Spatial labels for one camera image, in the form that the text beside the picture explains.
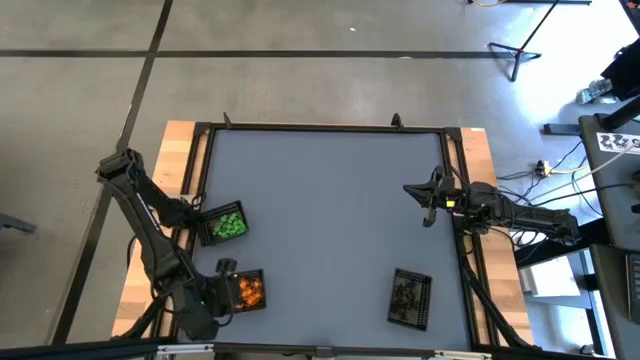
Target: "concrete floor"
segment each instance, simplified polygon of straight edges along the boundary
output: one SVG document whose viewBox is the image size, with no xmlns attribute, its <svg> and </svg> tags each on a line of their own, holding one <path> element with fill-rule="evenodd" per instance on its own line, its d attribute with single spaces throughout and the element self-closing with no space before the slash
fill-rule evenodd
<svg viewBox="0 0 640 360">
<path fill-rule="evenodd" d="M 5 0 L 0 51 L 146 50 L 162 4 Z M 519 46 L 547 9 L 463 0 L 176 0 L 160 48 L 486 51 L 489 41 Z M 157 59 L 130 146 L 152 173 L 167 120 L 220 120 L 226 111 L 237 122 L 388 124 L 399 112 L 407 124 L 486 128 L 496 172 L 507 174 L 539 159 L 553 164 L 578 142 L 545 137 L 542 124 L 617 108 L 573 99 L 636 38 L 617 0 L 558 6 L 529 45 L 544 56 L 524 64 L 514 84 L 505 78 L 512 60 Z M 45 343 L 55 325 L 99 190 L 93 172 L 114 149 L 142 63 L 0 58 L 0 212 L 39 225 L 34 235 L 0 232 L 2 347 Z M 583 155 L 576 151 L 567 167 Z M 538 191 L 559 181 L 545 180 Z M 522 192 L 527 182 L 508 186 Z M 582 222 L 593 218 L 577 197 L 554 205 L 571 207 Z M 131 234 L 111 206 L 70 341 L 110 335 Z M 544 346 L 545 333 L 534 333 Z"/>
</svg>

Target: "white sticker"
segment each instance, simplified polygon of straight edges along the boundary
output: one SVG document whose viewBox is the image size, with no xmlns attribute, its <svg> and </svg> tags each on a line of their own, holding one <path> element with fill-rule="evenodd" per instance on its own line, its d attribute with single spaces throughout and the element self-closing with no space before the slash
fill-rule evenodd
<svg viewBox="0 0 640 360">
<path fill-rule="evenodd" d="M 630 134 L 596 133 L 600 151 L 623 152 L 632 143 L 636 147 L 627 151 L 627 154 L 640 155 L 640 136 Z"/>
</svg>

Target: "tripod stand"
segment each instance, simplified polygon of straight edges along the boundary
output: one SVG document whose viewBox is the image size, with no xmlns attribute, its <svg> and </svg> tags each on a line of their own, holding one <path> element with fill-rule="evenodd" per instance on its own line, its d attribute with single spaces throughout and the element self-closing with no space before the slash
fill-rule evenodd
<svg viewBox="0 0 640 360">
<path fill-rule="evenodd" d="M 551 5 L 551 7 L 549 8 L 549 11 L 547 11 L 547 13 L 544 14 L 544 17 L 542 18 L 542 20 L 540 20 L 540 23 L 538 23 L 538 26 L 536 26 L 536 28 L 533 29 L 533 32 L 531 33 L 531 35 L 529 35 L 527 40 L 524 42 L 524 44 L 519 49 L 511 47 L 511 46 L 507 46 L 507 45 L 494 43 L 494 42 L 490 42 L 489 43 L 489 46 L 491 46 L 491 47 L 498 47 L 498 48 L 506 49 L 506 50 L 509 50 L 509 51 L 515 51 L 515 54 L 513 54 L 513 56 L 516 58 L 516 63 L 513 66 L 513 72 L 511 73 L 511 82 L 516 81 L 516 78 L 518 77 L 518 69 L 520 68 L 520 61 L 523 60 L 522 59 L 523 56 L 527 57 L 524 60 L 533 60 L 533 59 L 537 59 L 537 58 L 542 56 L 542 54 L 525 51 L 524 49 L 529 44 L 529 41 L 531 41 L 531 39 L 533 39 L 533 36 L 536 34 L 538 29 L 540 29 L 540 26 L 542 25 L 542 23 L 545 20 L 547 20 L 547 17 L 549 16 L 549 14 L 551 14 L 551 11 L 553 11 L 553 8 L 555 8 L 556 5 L 558 5 L 558 2 L 560 2 L 560 0 L 555 0 L 553 2 L 553 5 Z"/>
</svg>

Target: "green objects in tray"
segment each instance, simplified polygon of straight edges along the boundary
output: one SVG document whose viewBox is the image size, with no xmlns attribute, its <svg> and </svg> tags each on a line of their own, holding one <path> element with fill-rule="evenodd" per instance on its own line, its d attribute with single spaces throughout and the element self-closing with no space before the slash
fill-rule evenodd
<svg viewBox="0 0 640 360">
<path fill-rule="evenodd" d="M 233 213 L 231 215 L 223 215 L 220 218 L 220 222 L 213 230 L 213 235 L 229 239 L 240 236 L 245 232 L 247 232 L 247 225 L 236 213 Z"/>
</svg>

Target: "tray with dark items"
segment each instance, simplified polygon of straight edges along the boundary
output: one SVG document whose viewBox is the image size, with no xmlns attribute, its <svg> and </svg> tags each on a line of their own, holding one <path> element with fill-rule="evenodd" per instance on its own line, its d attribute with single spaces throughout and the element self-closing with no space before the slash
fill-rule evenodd
<svg viewBox="0 0 640 360">
<path fill-rule="evenodd" d="M 396 269 L 387 320 L 426 331 L 430 293 L 430 277 Z"/>
<path fill-rule="evenodd" d="M 237 273 L 240 285 L 240 299 L 236 312 L 260 310 L 267 307 L 267 295 L 264 288 L 262 269 Z"/>
<path fill-rule="evenodd" d="M 216 245 L 244 235 L 249 231 L 247 218 L 240 201 L 211 209 L 203 213 L 201 217 L 207 235 L 200 239 L 202 246 Z"/>
</svg>

